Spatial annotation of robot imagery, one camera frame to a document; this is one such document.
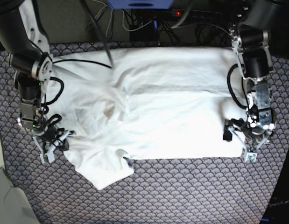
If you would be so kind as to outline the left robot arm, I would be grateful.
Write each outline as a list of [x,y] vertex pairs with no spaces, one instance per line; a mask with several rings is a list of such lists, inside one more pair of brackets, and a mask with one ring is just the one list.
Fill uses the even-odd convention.
[[[273,73],[269,50],[270,30],[288,4],[287,0],[253,0],[244,8],[246,14],[230,26],[232,49],[237,62],[227,74],[227,86],[235,103],[246,111],[247,119],[225,120],[225,129],[232,136],[242,132],[252,145],[244,146],[255,153],[268,142],[276,125],[276,115],[271,107],[271,89],[267,76]],[[239,69],[246,105],[242,105],[231,90],[231,74]]]

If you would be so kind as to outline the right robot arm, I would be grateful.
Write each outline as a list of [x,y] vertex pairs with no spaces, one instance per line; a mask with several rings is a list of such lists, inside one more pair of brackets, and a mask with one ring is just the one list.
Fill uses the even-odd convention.
[[[270,92],[265,77],[272,72],[268,50],[270,15],[265,7],[270,2],[258,0],[247,18],[230,28],[232,49],[238,59],[235,68],[248,80],[244,89],[247,105],[247,121],[229,119],[224,121],[225,141],[231,141],[238,132],[257,143],[245,149],[244,159],[255,161],[257,150],[275,129],[275,119],[270,106]],[[43,163],[55,160],[56,149],[69,148],[67,137],[73,131],[57,128],[61,116],[45,118],[47,103],[44,101],[48,82],[52,77],[52,57],[48,38],[40,24],[37,6],[33,0],[0,0],[0,42],[9,52],[9,65],[16,70],[15,88],[20,94],[21,127],[32,132]]]

